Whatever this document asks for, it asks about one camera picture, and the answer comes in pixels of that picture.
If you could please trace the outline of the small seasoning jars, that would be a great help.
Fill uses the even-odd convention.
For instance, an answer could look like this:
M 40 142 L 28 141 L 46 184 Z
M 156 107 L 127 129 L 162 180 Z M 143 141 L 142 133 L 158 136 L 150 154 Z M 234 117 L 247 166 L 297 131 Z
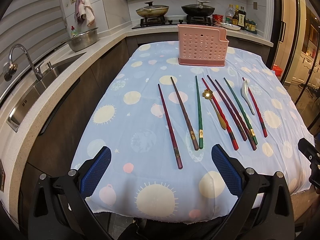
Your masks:
M 253 20 L 245 19 L 245 30 L 257 34 L 256 23 Z

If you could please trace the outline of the pink perforated utensil holder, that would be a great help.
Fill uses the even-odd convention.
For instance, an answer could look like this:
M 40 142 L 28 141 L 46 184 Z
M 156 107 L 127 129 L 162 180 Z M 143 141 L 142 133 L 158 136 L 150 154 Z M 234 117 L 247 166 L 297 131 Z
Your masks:
M 178 62 L 188 66 L 223 67 L 229 45 L 224 28 L 178 25 Z

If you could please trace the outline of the brown chopstick gold band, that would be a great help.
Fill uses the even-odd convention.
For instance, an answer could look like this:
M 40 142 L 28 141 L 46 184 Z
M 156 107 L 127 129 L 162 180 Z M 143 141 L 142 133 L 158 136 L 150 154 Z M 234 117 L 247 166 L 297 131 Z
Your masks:
M 182 113 L 183 113 L 183 116 L 184 116 L 184 119 L 185 119 L 185 122 L 186 122 L 186 125 L 187 125 L 187 128 L 188 128 L 188 131 L 189 131 L 191 142 L 193 143 L 194 150 L 197 151 L 197 150 L 199 150 L 199 145 L 198 145 L 198 142 L 196 140 L 193 127 L 192 127 L 191 122 L 189 120 L 187 111 L 186 111 L 185 106 L 183 104 L 183 101 L 182 101 L 182 98 L 181 98 L 180 93 L 178 91 L 178 88 L 175 85 L 175 81 L 174 81 L 172 76 L 170 77 L 170 79 L 171 79 L 171 83 L 172 83 L 172 85 L 174 87 L 174 90 L 175 90 L 179 105 L 181 107 L 181 110 L 182 110 Z

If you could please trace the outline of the black gas stove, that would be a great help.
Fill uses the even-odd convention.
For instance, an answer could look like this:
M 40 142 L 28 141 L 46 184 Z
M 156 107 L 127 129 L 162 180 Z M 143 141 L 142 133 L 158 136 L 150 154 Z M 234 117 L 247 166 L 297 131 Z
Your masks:
M 195 17 L 187 15 L 186 18 L 168 19 L 165 16 L 141 18 L 139 24 L 134 25 L 132 29 L 172 26 L 179 24 L 207 25 L 218 27 L 219 23 L 214 23 L 211 17 Z

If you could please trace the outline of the gold flower spoon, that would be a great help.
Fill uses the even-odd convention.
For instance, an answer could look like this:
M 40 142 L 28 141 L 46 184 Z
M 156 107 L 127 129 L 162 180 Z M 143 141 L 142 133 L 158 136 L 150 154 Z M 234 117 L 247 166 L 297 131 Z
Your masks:
M 210 103 L 212 104 L 213 109 L 214 109 L 214 111 L 215 111 L 215 113 L 217 115 L 217 118 L 219 120 L 219 123 L 220 123 L 222 129 L 226 130 L 226 123 L 223 120 L 222 116 L 220 115 L 219 111 L 217 110 L 217 107 L 216 107 L 216 105 L 215 105 L 215 103 L 213 101 L 213 93 L 212 93 L 212 91 L 210 89 L 205 89 L 204 92 L 202 93 L 202 96 L 205 99 L 210 101 Z

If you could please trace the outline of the yellow cap sauce bottle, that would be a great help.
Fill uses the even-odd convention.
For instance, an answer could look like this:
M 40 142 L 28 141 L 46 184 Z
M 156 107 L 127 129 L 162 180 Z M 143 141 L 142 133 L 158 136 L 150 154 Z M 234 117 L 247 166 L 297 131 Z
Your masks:
M 235 6 L 235 12 L 234 12 L 234 15 L 233 15 L 233 18 L 232 18 L 232 24 L 233 25 L 238 25 L 238 22 L 239 22 L 239 6 L 236 5 Z

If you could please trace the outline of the red chopstick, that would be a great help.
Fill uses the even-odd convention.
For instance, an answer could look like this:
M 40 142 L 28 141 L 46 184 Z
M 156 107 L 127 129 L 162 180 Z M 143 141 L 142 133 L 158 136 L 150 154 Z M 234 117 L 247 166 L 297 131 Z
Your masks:
M 250 102 L 251 102 L 251 104 L 253 106 L 255 114 L 258 115 L 258 119 L 259 119 L 259 122 L 261 124 L 261 129 L 262 129 L 263 135 L 266 138 L 267 137 L 267 130 L 266 130 L 266 127 L 265 127 L 265 124 L 264 124 L 264 121 L 263 121 L 263 117 L 262 117 L 262 115 L 260 113 L 258 104 L 257 104 L 257 102 L 256 102 L 256 100 L 255 100 L 255 98 L 253 96 L 253 93 L 251 92 L 249 86 L 248 86 L 248 91 L 249 91 L 249 96 L 248 96 L 249 100 L 250 100 Z
M 233 145 L 233 148 L 235 151 L 237 151 L 239 149 L 239 146 L 238 146 L 238 143 L 236 142 L 236 139 L 235 139 L 235 136 L 232 132 L 232 129 L 230 128 L 229 124 L 228 124 L 228 121 L 226 120 L 226 117 L 219 105 L 219 103 L 217 102 L 214 94 L 213 94 L 213 91 L 210 89 L 210 87 L 208 86 L 208 84 L 206 83 L 205 79 L 202 77 L 201 78 L 202 82 L 204 83 L 205 87 L 206 87 L 206 90 L 204 92 L 204 96 L 206 99 L 210 100 L 212 103 L 213 103 L 213 106 L 215 107 L 216 109 L 216 114 L 217 114 L 217 117 L 218 117 L 218 120 L 220 122 L 220 125 L 221 127 L 227 131 L 230 139 L 231 139 L 231 142 L 232 142 L 232 145 Z

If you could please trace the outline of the steel mixing bowl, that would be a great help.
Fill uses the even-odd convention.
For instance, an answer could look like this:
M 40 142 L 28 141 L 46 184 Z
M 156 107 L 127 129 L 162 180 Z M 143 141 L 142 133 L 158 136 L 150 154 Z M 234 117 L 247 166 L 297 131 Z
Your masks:
M 70 38 L 67 41 L 67 44 L 69 45 L 72 51 L 81 51 L 95 44 L 98 41 L 97 29 L 98 27 L 80 33 L 77 36 Z

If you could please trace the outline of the clear plastic bottle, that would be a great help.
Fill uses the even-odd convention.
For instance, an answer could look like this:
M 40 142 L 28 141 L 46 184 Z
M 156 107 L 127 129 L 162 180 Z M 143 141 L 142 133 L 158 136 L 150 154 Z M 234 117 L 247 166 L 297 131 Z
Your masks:
M 225 23 L 232 24 L 234 14 L 235 14 L 235 9 L 234 9 L 233 5 L 230 4 L 226 13 L 225 13 Z

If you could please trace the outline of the white ceramic soup spoon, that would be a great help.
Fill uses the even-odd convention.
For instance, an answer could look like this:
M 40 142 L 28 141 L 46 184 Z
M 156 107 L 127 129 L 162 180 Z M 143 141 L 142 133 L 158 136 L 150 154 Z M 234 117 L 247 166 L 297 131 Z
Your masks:
M 247 103 L 252 115 L 255 115 L 253 106 L 249 100 L 249 91 L 248 91 L 248 82 L 247 80 L 244 80 L 241 87 L 241 96 L 244 98 L 245 102 Z

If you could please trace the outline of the dark soy sauce bottle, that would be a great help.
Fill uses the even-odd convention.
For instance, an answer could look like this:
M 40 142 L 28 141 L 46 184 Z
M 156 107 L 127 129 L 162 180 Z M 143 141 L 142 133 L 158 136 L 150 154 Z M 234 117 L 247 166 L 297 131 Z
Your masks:
M 246 12 L 243 6 L 240 7 L 238 10 L 238 26 L 241 30 L 245 30 L 245 20 L 246 20 Z

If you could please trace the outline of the green chopstick gold band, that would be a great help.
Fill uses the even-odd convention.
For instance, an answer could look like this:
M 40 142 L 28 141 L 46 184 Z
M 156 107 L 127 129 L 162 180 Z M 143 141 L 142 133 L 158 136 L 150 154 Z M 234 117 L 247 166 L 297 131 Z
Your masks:
M 196 84 L 196 94 L 197 94 L 197 112 L 198 112 L 198 128 L 199 128 L 199 148 L 203 149 L 203 124 L 202 124 L 202 111 L 201 111 L 201 100 L 200 100 L 200 91 L 197 76 L 195 76 Z

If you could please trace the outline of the red chopstick under spoon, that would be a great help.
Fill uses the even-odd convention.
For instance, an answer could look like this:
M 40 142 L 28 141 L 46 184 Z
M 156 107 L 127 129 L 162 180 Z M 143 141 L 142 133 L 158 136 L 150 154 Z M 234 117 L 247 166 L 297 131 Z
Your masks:
M 229 124 L 228 124 L 228 121 L 226 120 L 226 117 L 219 105 L 219 103 L 217 102 L 214 94 L 213 94 L 213 91 L 210 89 L 210 87 L 208 86 L 208 84 L 206 83 L 205 79 L 202 77 L 201 78 L 202 82 L 204 83 L 205 87 L 206 87 L 206 90 L 204 92 L 204 96 L 206 99 L 210 100 L 212 103 L 213 103 L 213 106 L 215 107 L 216 109 L 216 114 L 217 114 L 217 117 L 218 117 L 218 120 L 220 122 L 220 125 L 221 127 L 227 131 L 230 139 L 231 139 L 231 142 L 232 142 L 232 145 L 233 145 L 233 148 L 235 151 L 237 151 L 239 149 L 239 146 L 238 146 L 238 143 L 236 142 L 236 139 L 235 139 L 235 136 L 232 132 L 232 129 L 230 128 Z

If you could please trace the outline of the red bag on floor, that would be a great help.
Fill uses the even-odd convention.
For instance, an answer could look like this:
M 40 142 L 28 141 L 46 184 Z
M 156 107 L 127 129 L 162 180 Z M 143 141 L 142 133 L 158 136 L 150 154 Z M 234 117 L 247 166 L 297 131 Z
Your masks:
M 272 71 L 274 72 L 276 77 L 281 77 L 283 70 L 276 64 L 272 66 Z

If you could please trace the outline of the blue planet print tablecloth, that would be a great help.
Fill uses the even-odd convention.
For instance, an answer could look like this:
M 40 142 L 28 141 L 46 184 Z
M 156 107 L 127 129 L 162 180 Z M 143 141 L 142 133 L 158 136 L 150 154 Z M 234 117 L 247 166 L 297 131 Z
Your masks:
M 212 161 L 216 144 L 259 174 L 282 172 L 291 194 L 308 190 L 298 142 L 313 136 L 261 57 L 228 48 L 223 67 L 201 67 L 178 56 L 176 41 L 140 46 L 93 111 L 72 162 L 111 150 L 91 210 L 186 223 L 227 215 L 237 197 Z

